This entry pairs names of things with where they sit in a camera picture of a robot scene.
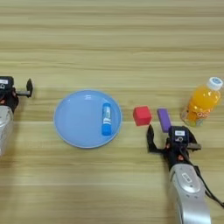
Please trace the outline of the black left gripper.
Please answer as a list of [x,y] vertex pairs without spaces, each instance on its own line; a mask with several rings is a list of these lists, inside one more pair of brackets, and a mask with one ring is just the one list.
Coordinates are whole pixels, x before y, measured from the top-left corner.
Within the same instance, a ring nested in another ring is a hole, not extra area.
[[7,106],[12,112],[15,112],[19,103],[19,96],[32,97],[33,85],[31,79],[27,81],[26,90],[27,91],[16,91],[15,88],[0,90],[0,106]]

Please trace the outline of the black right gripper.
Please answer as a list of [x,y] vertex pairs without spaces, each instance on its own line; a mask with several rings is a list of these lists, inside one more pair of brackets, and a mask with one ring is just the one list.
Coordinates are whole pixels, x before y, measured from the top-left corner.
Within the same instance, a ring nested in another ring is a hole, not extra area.
[[154,144],[154,130],[150,125],[147,130],[148,152],[161,154],[167,162],[169,169],[174,165],[192,165],[188,151],[199,151],[201,145],[198,144],[194,134],[189,130],[189,144],[187,146],[180,143],[172,143],[170,138],[166,139],[163,149],[159,149]]

